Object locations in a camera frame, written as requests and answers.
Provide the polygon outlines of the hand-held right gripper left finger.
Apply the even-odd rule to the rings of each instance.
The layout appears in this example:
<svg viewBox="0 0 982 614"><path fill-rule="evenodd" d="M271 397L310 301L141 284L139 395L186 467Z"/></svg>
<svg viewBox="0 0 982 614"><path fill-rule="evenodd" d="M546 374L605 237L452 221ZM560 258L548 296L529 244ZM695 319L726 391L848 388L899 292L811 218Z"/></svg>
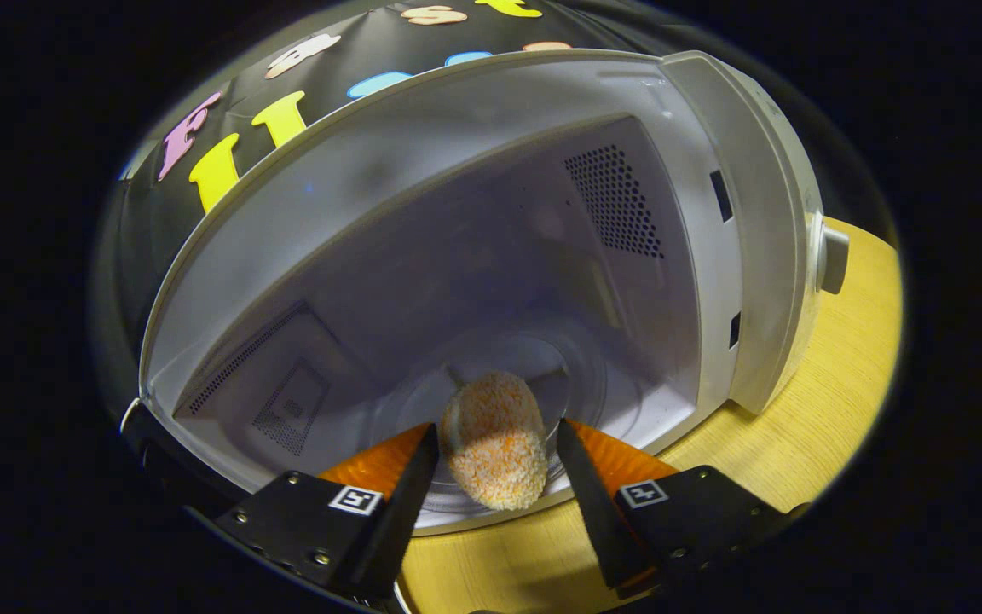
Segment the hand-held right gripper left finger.
<svg viewBox="0 0 982 614"><path fill-rule="evenodd" d="M216 520L224 536L312 586L390 597L439 462L431 422L321 474L289 470Z"/></svg>

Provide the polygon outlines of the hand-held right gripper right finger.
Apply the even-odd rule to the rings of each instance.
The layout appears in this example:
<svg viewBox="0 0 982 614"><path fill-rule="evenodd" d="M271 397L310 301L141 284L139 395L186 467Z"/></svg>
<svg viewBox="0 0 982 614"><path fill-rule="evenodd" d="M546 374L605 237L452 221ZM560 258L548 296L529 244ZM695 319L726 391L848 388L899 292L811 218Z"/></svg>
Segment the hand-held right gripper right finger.
<svg viewBox="0 0 982 614"><path fill-rule="evenodd" d="M717 467L675 469L561 419L557 453L605 584L626 599L728 566L806 513L781 512Z"/></svg>

